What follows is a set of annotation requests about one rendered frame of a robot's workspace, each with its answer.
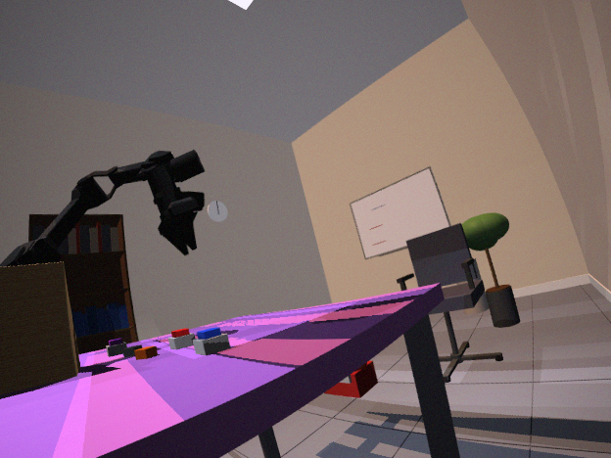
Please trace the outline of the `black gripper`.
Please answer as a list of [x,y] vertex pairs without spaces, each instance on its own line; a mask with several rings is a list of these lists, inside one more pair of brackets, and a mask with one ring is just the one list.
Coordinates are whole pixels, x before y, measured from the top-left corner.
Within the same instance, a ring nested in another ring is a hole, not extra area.
[[[164,186],[153,192],[155,205],[161,213],[158,230],[180,252],[188,255],[187,246],[193,251],[197,248],[193,220],[199,208],[197,201],[191,197],[178,199],[180,187],[175,184]],[[194,212],[195,211],[195,212]]]

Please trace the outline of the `red button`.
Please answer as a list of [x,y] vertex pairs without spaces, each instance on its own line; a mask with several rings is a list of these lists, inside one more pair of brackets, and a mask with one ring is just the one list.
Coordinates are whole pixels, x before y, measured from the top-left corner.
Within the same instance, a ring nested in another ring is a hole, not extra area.
[[180,329],[171,332],[172,338],[167,338],[169,341],[170,349],[184,348],[187,346],[193,345],[193,340],[195,340],[195,334],[190,333],[189,329]]

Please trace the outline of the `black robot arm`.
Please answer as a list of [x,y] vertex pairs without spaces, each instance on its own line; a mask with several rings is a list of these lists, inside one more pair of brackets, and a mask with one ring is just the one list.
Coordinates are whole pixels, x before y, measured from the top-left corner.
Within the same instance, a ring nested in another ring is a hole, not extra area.
[[[113,197],[116,188],[126,183],[148,180],[153,192],[158,189],[182,182],[205,172],[195,150],[174,158],[171,151],[156,151],[145,161],[131,165],[113,167],[108,171],[94,171],[81,178],[71,191],[71,201],[43,231],[37,240],[29,241],[14,249],[0,267],[39,263],[56,263],[61,259],[59,245],[73,229],[81,216],[91,208],[100,206]],[[105,194],[94,179],[103,176],[113,181],[111,193]]]

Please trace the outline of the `blue button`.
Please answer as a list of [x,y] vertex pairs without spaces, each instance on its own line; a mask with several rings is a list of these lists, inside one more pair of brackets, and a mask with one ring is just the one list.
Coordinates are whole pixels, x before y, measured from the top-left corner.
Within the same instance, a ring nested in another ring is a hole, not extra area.
[[196,354],[210,355],[231,347],[227,334],[221,334],[220,328],[211,328],[197,332],[198,338],[193,340]]

